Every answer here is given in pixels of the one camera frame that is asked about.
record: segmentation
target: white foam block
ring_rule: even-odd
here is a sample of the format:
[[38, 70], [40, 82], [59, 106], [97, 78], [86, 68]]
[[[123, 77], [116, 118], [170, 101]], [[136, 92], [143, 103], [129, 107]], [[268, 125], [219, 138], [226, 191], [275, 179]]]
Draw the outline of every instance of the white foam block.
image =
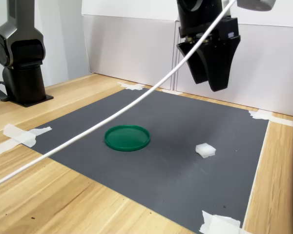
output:
[[195, 151], [202, 156], [202, 158], [214, 156], [216, 149], [207, 143], [197, 145]]

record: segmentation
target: white tape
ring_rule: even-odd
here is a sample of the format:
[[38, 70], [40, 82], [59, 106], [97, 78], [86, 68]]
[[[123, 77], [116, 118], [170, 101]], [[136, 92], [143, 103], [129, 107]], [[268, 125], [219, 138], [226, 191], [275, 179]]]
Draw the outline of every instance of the white tape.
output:
[[0, 144], [0, 154], [4, 153], [5, 151], [13, 149], [19, 144], [20, 144], [19, 142], [13, 139], [6, 140], [5, 142]]
[[250, 234], [240, 228], [240, 221], [230, 217], [211, 215], [202, 211], [204, 224], [200, 228], [203, 234]]
[[163, 89], [162, 92], [164, 92], [164, 93], [168, 93], [168, 94], [175, 94], [175, 95], [183, 94], [183, 93], [178, 92], [178, 91], [167, 90], [167, 89]]
[[5, 125], [3, 134], [28, 147], [32, 147], [36, 144], [35, 134], [24, 131], [12, 124]]
[[288, 126], [293, 127], [293, 121], [283, 119], [283, 118], [274, 117], [274, 116], [272, 116], [272, 112], [270, 112], [270, 111], [258, 110], [257, 112], [249, 111], [249, 113], [255, 119], [268, 119], [274, 123], [280, 123], [280, 124], [284, 124], [284, 125], [288, 125]]
[[47, 128], [34, 128], [32, 130], [29, 130], [30, 133], [39, 136], [41, 134], [44, 134], [46, 132], [49, 132], [50, 130], [52, 130], [51, 127], [47, 127]]
[[4, 127], [3, 134], [10, 137], [11, 139], [0, 144], [0, 154], [13, 149], [19, 144], [24, 144], [27, 147], [33, 147], [36, 144], [36, 136], [52, 130], [51, 127], [24, 131], [12, 124], [7, 124]]
[[122, 85], [122, 87], [125, 87], [126, 89], [130, 89], [130, 90], [142, 90], [144, 87], [144, 84], [125, 84], [125, 83], [121, 83], [121, 82], [117, 82], [119, 84]]

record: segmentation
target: black mat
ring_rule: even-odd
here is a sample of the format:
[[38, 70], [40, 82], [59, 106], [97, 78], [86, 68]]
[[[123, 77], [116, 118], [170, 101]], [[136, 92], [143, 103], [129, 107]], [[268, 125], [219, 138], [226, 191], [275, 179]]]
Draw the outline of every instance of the black mat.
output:
[[[47, 153], [145, 91], [123, 90], [40, 126], [52, 131], [33, 149]], [[148, 129], [150, 144], [128, 153], [108, 148], [104, 133], [119, 124]], [[267, 125], [246, 110], [156, 91], [51, 158], [198, 232], [202, 210], [243, 222]], [[201, 158], [201, 143], [216, 155]]]

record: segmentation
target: wooden tabletop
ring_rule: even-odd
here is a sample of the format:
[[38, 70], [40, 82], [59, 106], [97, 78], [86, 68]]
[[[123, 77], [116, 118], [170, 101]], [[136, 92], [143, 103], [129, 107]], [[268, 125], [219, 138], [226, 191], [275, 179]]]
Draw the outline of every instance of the wooden tabletop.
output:
[[[54, 99], [36, 106], [23, 108], [0, 102], [0, 143], [8, 139], [2, 133], [6, 124], [33, 129], [124, 89], [118, 81], [134, 84], [90, 75], [47, 87], [46, 92]], [[205, 97], [181, 95], [257, 111]], [[290, 116], [274, 115], [293, 120]], [[0, 179], [39, 156], [23, 145], [1, 154]], [[293, 127], [269, 123], [245, 229], [253, 234], [293, 233]], [[192, 232], [47, 158], [0, 185], [1, 233]]]

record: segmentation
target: green lid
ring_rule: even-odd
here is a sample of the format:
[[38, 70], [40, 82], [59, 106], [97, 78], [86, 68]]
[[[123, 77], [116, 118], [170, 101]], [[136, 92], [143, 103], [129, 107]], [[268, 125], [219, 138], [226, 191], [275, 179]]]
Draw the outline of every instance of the green lid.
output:
[[146, 147], [150, 133], [136, 125], [119, 125], [109, 129], [104, 136], [106, 145], [118, 151], [136, 151]]

